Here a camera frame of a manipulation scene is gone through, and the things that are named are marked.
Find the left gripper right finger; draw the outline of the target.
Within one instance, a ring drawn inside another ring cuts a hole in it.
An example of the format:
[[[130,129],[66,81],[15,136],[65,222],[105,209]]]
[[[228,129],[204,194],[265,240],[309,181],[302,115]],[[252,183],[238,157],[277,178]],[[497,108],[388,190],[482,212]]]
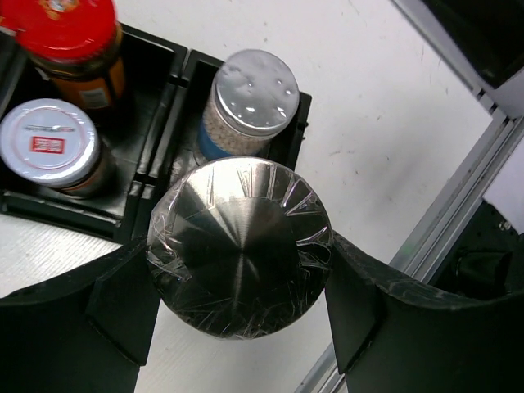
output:
[[[520,392],[523,294],[476,300],[334,237],[326,300],[351,392]]]

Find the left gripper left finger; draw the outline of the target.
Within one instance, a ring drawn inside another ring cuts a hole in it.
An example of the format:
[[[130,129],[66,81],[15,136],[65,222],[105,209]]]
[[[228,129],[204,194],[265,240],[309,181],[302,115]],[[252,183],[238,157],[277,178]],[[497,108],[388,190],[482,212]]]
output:
[[[1,299],[3,392],[132,392],[160,294],[146,238]]]

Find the silver-lid white powder jar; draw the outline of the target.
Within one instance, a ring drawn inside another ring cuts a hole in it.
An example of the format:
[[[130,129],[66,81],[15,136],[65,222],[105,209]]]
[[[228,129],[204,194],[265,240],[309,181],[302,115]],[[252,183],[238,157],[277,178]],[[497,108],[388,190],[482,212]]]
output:
[[[223,339],[287,328],[332,270],[333,233],[314,189],[271,160],[229,157],[185,174],[151,212],[147,260],[168,309]]]

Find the silver-lid dark spice jar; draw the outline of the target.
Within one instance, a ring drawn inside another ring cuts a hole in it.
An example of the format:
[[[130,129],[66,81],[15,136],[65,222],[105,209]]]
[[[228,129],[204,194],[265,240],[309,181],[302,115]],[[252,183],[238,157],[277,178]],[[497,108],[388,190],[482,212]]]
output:
[[[23,102],[4,116],[1,158],[21,178],[73,198],[102,192],[116,168],[88,115],[51,98]]]

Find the blue-label spice shaker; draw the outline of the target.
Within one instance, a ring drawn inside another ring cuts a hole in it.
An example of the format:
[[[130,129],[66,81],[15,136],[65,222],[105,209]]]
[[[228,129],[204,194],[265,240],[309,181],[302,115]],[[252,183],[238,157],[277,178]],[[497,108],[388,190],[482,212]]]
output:
[[[270,52],[233,53],[216,72],[198,143],[207,160],[259,154],[290,123],[300,90],[289,66]]]

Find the red-lid brown sauce jar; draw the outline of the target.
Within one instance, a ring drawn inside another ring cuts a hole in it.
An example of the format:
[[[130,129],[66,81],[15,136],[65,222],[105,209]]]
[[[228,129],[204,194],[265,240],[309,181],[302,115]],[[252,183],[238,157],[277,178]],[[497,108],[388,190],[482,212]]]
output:
[[[2,1],[1,29],[68,102],[86,111],[118,106],[124,34],[112,1]]]

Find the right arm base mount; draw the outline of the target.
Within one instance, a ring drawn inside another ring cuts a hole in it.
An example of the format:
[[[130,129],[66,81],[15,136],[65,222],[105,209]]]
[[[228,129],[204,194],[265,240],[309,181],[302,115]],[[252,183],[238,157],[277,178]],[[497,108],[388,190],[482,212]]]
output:
[[[523,290],[523,236],[483,202],[430,281],[441,290],[491,300]]]

